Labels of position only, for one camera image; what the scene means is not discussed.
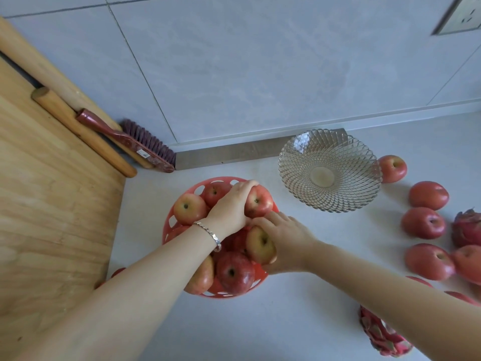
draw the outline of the rolling pin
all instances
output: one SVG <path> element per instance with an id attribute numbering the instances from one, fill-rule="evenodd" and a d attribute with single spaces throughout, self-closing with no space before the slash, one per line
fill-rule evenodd
<path id="1" fill-rule="evenodd" d="M 109 127 L 122 130 L 122 127 L 107 113 L 97 106 L 72 81 L 66 78 L 38 50 L 29 44 L 24 37 L 4 18 L 0 17 L 0 51 L 24 69 L 42 85 L 54 91 L 72 109 L 79 112 L 88 109 L 102 119 Z M 154 168 L 154 165 L 136 152 L 111 139 L 125 153 L 136 160 L 144 168 Z"/>
<path id="2" fill-rule="evenodd" d="M 76 112 L 55 92 L 48 87 L 41 87 L 32 92 L 32 99 L 125 177 L 134 177 L 137 175 L 137 170 L 123 159 L 107 142 L 93 130 L 83 126 L 75 119 L 77 115 Z"/>

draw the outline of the brush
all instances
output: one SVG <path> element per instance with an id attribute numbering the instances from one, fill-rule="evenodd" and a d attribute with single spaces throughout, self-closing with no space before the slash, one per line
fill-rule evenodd
<path id="1" fill-rule="evenodd" d="M 157 137 L 135 122 L 125 119 L 120 125 L 123 132 L 112 129 L 93 112 L 82 109 L 76 119 L 84 126 L 102 133 L 138 153 L 160 171 L 173 172 L 176 165 L 176 154 Z"/>

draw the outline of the wall socket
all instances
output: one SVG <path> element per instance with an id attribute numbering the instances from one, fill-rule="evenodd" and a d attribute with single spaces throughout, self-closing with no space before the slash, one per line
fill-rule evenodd
<path id="1" fill-rule="evenodd" d="M 481 0 L 456 0 L 436 34 L 478 29 L 481 26 Z"/>

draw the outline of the cut glass bowl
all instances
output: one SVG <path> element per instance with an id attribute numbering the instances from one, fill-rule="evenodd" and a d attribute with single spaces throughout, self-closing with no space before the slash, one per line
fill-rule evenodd
<path id="1" fill-rule="evenodd" d="M 369 147 L 340 130 L 316 129 L 291 138 L 280 153 L 279 172 L 297 199 L 331 213 L 369 204 L 382 181 Z"/>

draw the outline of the kitchen counter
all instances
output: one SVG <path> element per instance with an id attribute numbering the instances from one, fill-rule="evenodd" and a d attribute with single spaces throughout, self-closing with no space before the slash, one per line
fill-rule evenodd
<path id="1" fill-rule="evenodd" d="M 271 192 L 277 206 L 298 218 L 325 242 L 409 275 L 405 249 L 421 240 L 399 227 L 409 208 L 409 187 L 423 180 L 441 183 L 451 199 L 439 212 L 449 223 L 459 211 L 481 209 L 481 117 L 457 115 L 349 131 L 381 157 L 396 154 L 408 164 L 400 182 L 382 185 L 378 197 L 354 212 L 326 213 L 306 206 L 284 187 L 277 158 L 161 174 L 139 170 L 127 181 L 113 245 L 109 275 L 129 266 L 161 244 L 170 207 L 187 188 L 215 176 L 255 178 Z M 430 243 L 453 247 L 450 231 Z M 442 290 L 470 295 L 454 276 Z M 382 360 L 358 323 L 359 305 L 311 274 L 269 276 L 250 293 L 209 299 L 182 293 L 140 360 Z M 418 350 L 406 360 L 427 359 Z"/>

